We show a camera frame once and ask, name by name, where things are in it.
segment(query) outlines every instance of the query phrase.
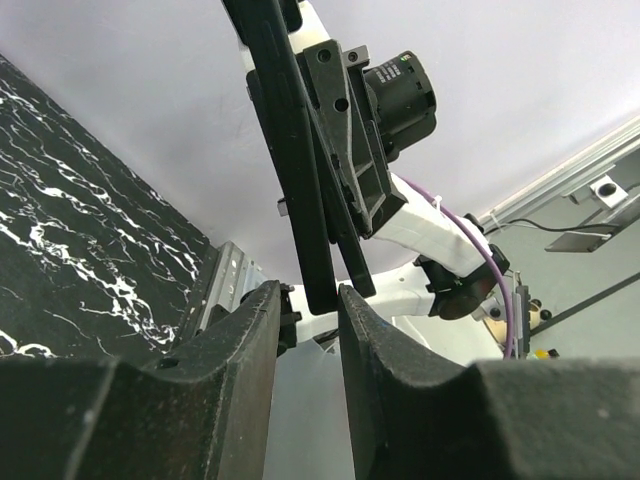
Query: gray floor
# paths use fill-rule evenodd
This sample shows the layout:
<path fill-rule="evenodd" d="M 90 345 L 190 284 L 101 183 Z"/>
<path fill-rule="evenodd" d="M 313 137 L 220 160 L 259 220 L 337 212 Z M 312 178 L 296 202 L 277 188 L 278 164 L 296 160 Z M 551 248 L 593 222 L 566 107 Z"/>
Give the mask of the gray floor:
<path fill-rule="evenodd" d="M 611 176 L 622 186 L 640 182 L 640 151 L 625 158 Z M 580 223 L 593 205 L 573 205 L 558 199 L 531 215 L 547 226 Z M 492 241 L 522 272 L 531 294 L 544 308 L 560 313 L 640 271 L 640 222 L 591 254 L 547 253 L 544 247 L 558 237 L 528 228 L 510 228 Z M 534 337 L 534 349 L 556 348 L 563 357 L 619 357 L 640 355 L 640 282 L 570 317 Z"/>

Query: cylindrical camera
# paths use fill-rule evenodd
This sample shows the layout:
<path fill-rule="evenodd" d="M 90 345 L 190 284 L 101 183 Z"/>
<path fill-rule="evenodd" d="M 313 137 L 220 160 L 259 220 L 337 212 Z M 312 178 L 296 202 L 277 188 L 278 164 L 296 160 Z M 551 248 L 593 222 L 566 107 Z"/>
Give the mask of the cylindrical camera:
<path fill-rule="evenodd" d="M 391 162 L 436 128 L 436 97 L 422 64 L 409 51 L 367 70 L 364 79 Z"/>

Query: metal frame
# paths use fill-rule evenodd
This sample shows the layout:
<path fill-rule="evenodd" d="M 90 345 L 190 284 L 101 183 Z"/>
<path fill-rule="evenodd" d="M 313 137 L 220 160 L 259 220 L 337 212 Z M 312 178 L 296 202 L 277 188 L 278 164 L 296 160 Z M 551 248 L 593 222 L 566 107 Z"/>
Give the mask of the metal frame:
<path fill-rule="evenodd" d="M 562 165 L 531 183 L 479 218 L 484 227 L 494 226 L 494 218 L 506 223 L 527 217 L 553 199 L 565 196 L 596 179 L 611 165 L 640 148 L 640 115 L 601 138 Z"/>

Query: black marble table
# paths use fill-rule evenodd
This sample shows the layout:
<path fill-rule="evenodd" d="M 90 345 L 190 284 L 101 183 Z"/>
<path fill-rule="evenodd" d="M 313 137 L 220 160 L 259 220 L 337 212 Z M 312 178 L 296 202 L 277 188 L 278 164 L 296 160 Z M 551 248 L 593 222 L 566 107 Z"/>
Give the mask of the black marble table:
<path fill-rule="evenodd" d="M 208 248 L 0 56 L 0 357 L 168 351 Z"/>

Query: white backdrop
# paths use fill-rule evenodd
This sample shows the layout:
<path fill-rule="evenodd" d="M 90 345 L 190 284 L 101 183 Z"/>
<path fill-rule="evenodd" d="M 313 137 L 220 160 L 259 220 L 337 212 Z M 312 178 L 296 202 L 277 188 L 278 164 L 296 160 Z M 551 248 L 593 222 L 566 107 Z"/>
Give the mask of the white backdrop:
<path fill-rule="evenodd" d="M 482 214 L 640 112 L 638 0 L 316 0 L 344 48 L 405 49 L 436 132 L 394 171 Z M 0 52 L 214 244 L 299 278 L 220 0 L 0 0 Z M 412 254 L 366 242 L 372 269 Z"/>

